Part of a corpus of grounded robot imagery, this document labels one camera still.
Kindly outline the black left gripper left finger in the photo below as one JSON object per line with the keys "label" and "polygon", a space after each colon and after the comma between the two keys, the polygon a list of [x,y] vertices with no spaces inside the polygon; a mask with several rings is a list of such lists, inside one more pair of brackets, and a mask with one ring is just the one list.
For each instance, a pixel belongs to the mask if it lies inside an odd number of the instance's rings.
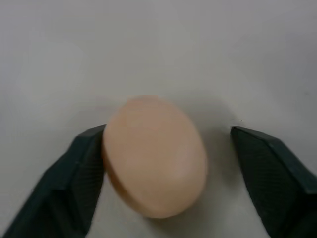
{"label": "black left gripper left finger", "polygon": [[105,125],[78,134],[34,187],[2,238],[86,238],[104,181]]}

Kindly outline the light brown egg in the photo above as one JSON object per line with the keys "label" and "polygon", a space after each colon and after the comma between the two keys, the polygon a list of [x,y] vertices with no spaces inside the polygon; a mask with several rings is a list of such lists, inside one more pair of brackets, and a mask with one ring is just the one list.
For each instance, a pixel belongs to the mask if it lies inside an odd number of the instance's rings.
{"label": "light brown egg", "polygon": [[102,155],[115,191],[134,211],[162,219],[201,195],[208,160],[189,117],[157,96],[130,99],[103,132]]}

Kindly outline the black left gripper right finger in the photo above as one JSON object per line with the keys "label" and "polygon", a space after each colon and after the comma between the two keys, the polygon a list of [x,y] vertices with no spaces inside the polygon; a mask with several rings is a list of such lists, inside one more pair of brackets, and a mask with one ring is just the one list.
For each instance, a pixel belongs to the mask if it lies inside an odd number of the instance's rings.
{"label": "black left gripper right finger", "polygon": [[276,137],[239,126],[230,136],[270,238],[317,238],[317,176]]}

